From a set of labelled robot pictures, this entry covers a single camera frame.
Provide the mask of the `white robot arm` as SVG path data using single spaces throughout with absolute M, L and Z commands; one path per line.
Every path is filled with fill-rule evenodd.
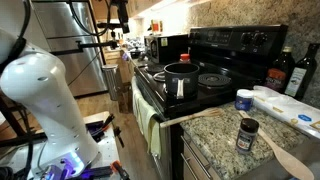
M 65 80 L 63 62 L 0 30 L 1 90 L 38 120 L 47 137 L 39 151 L 28 141 L 25 174 L 35 178 L 74 178 L 96 158 L 98 146 L 87 130 Z

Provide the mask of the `white robot base table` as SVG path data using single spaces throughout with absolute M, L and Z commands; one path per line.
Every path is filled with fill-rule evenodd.
M 109 116 L 109 112 L 101 112 L 94 115 L 90 115 L 84 117 L 85 123 L 95 123 L 98 121 L 105 121 Z M 71 168 L 71 165 L 60 164 L 61 168 L 58 166 L 52 166 L 49 172 L 49 177 L 45 177 L 45 180 L 59 180 L 62 177 L 63 170 L 66 170 L 68 173 L 72 173 L 75 171 L 73 175 L 74 177 L 68 177 L 67 175 L 62 178 L 64 180 L 121 180 L 121 176 L 116 168 L 112 166 L 115 161 L 119 160 L 119 155 L 116 146 L 115 135 L 113 131 L 113 126 L 110 123 L 106 131 L 104 131 L 104 135 L 100 138 L 100 141 L 97 143 L 98 154 L 94 160 L 89 163 L 86 163 L 86 167 L 84 168 L 83 163 L 80 162 L 80 159 L 73 153 L 71 153 L 71 160 L 76 160 L 80 165 L 79 168 L 84 168 L 84 170 L 80 172 L 78 167 Z M 8 166 L 13 169 L 13 172 L 16 173 L 18 170 L 22 170 L 26 162 L 27 158 L 27 146 L 22 146 L 12 151 L 8 151 L 9 153 L 1 157 L 0 165 Z

